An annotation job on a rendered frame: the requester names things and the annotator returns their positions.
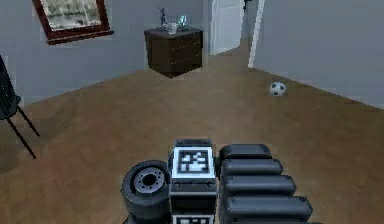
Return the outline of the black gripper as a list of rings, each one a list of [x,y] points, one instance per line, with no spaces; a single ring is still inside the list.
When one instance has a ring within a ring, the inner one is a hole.
[[[164,161],[146,160],[133,166],[121,184],[128,211],[122,224],[170,224],[169,179]]]

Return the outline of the dark brown chest of drawers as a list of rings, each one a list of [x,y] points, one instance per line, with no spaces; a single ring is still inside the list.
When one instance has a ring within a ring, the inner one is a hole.
[[[144,31],[150,69],[174,78],[202,67],[203,31],[191,28],[171,35],[158,29]]]

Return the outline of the black chair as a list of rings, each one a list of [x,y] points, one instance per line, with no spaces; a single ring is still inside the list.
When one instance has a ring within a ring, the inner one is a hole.
[[[20,139],[26,150],[32,156],[33,159],[36,159],[36,155],[33,150],[30,148],[24,137],[20,134],[14,123],[11,121],[11,118],[19,112],[29,127],[33,130],[37,137],[40,136],[40,133],[35,128],[31,120],[25,114],[25,112],[19,106],[21,102],[21,97],[15,93],[12,81],[8,74],[5,62],[0,55],[0,120],[6,120],[10,127],[13,129],[17,137]]]

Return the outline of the black and white ball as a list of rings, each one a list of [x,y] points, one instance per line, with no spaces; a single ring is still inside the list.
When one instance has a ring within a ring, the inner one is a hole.
[[[283,82],[273,82],[269,87],[272,96],[283,96],[286,93],[286,86]]]

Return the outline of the dark grey figurine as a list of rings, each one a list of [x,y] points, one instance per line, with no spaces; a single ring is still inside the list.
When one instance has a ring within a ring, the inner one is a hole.
[[[165,8],[158,6],[159,12],[160,12],[160,26],[164,27],[167,25],[166,21],[166,14],[165,14]]]

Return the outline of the white room door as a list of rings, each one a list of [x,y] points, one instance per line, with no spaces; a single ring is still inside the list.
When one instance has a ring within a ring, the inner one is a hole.
[[[210,53],[221,54],[240,46],[244,0],[213,0]]]

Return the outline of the dark red framed window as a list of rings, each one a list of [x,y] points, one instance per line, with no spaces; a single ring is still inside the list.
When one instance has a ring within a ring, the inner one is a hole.
[[[48,45],[112,35],[105,0],[32,0]]]

